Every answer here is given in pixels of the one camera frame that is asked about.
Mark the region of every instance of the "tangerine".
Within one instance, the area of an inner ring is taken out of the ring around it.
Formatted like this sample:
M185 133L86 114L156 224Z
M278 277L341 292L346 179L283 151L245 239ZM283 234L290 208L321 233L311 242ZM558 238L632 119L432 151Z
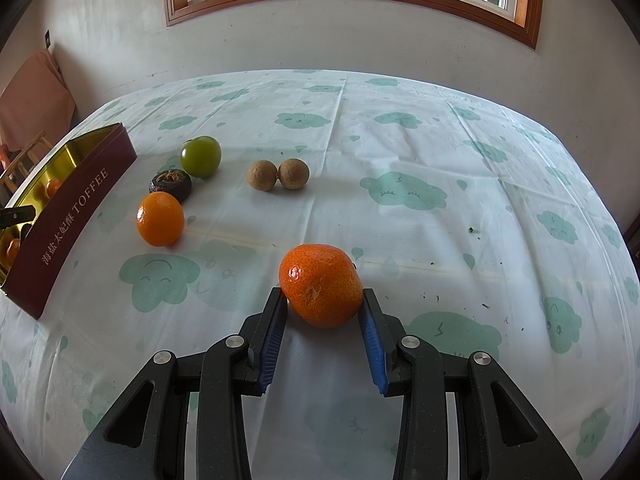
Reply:
M53 196L58 192L62 186L62 181L59 178L52 178L47 182L45 187L45 192L49 198L53 198Z
M13 238L6 249L6 260L10 266L14 264L14 261L18 256L18 251L20 251L20 239Z
M362 304L362 282L344 251L323 244L293 248L280 263L280 287L309 324L332 328L351 319Z
M182 206L164 191L149 193L138 207L136 226L146 243L155 247L171 245L184 228Z

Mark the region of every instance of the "longan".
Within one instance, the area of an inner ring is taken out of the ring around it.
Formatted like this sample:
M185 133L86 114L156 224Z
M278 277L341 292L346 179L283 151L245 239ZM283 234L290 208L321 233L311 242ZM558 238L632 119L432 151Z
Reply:
M278 169L270 160L258 160L246 170L246 181L258 191L268 191L275 186Z
M309 180L309 168L299 158L288 158L278 168L278 178L287 189L300 189Z

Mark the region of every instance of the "tablecloth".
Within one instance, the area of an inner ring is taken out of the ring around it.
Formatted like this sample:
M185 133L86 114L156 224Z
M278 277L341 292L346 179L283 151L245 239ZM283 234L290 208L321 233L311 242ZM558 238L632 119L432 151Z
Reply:
M281 258L305 242L349 254L407 332L497 358L586 480L626 444L640 418L638 278L597 193L540 124L424 82L270 70L123 96L68 137L119 121L138 159L43 316L0 305L0 409L46 480L156 351L205 351L261 311ZM220 168L194 181L181 239L153 248L137 205L202 135L219 140ZM302 190L246 184L251 161L291 157L310 168ZM197 395L190 404L194 478ZM256 480L391 478L401 400L377 393L355 319L316 330L291 312L273 384L244 413Z

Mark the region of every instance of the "green fruit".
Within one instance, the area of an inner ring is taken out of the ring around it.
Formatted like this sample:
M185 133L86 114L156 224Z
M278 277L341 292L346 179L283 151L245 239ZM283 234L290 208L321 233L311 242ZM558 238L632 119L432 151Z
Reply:
M196 137L184 143L180 164L184 171L197 178L213 175L220 165L222 150L213 137Z

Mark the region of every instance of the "blue gripper pad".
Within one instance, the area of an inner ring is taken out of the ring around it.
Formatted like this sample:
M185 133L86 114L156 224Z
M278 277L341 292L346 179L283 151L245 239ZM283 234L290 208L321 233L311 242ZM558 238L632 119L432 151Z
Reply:
M364 348L367 351L371 378L378 387L378 391L384 395L389 387L389 380L386 378L385 352L382 349L382 341L378 336L371 311L368 308L363 308L360 315L363 316L363 319L361 319L361 323L364 324L362 339Z
M258 389L260 393L267 391L267 386L273 381L273 374L276 371L280 344L284 334L284 326L287 323L287 301L279 302L273 320L267 331L267 337L262 349L260 361L260 375L258 376Z

